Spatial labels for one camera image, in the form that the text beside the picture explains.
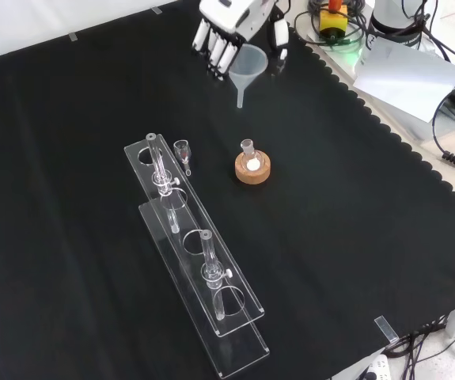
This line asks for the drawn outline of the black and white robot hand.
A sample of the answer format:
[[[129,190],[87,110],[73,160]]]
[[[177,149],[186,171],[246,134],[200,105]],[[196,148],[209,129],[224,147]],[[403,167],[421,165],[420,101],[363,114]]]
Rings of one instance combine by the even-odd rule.
[[[275,70],[286,64],[290,40],[286,13],[276,1],[205,0],[199,3],[200,23],[191,49],[207,61],[207,69],[223,80],[240,49],[264,26]]]

